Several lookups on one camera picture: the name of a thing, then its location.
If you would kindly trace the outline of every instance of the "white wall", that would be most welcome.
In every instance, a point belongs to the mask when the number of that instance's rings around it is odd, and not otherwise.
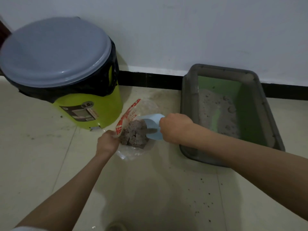
[[[304,86],[307,10],[308,0],[0,0],[12,30],[53,16],[97,24],[131,71],[184,75],[203,63]]]

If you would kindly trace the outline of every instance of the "gray trash can lid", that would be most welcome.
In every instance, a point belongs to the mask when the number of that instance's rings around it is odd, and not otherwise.
[[[86,78],[110,52],[101,28],[78,17],[55,17],[13,32],[0,50],[0,68],[18,84],[57,87]]]

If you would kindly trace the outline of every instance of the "sleeve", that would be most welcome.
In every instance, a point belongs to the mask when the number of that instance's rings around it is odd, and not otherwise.
[[[38,229],[34,227],[28,227],[28,226],[21,226],[12,229],[11,231],[47,231],[46,229]]]

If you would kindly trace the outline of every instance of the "floor tile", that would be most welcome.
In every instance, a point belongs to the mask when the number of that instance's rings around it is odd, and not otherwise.
[[[286,151],[308,158],[308,101],[268,99]],[[308,230],[308,222],[275,202],[242,176],[218,169],[228,231]]]
[[[75,126],[2,76],[0,105],[0,230],[10,230],[51,195]]]
[[[161,113],[180,110],[176,90],[121,86],[123,112],[149,97]],[[115,123],[106,129],[114,129]],[[55,190],[94,156],[102,131],[77,128]],[[74,230],[103,230],[122,221],[129,230],[225,230],[217,168],[185,158],[179,147],[163,141],[135,160],[114,155],[100,175]]]

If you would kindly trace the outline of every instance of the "light blue litter scoop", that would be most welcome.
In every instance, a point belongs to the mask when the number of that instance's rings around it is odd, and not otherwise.
[[[163,135],[160,132],[159,121],[161,118],[165,117],[160,113],[150,114],[146,116],[139,116],[138,119],[143,119],[147,124],[147,134],[149,139],[162,140]]]

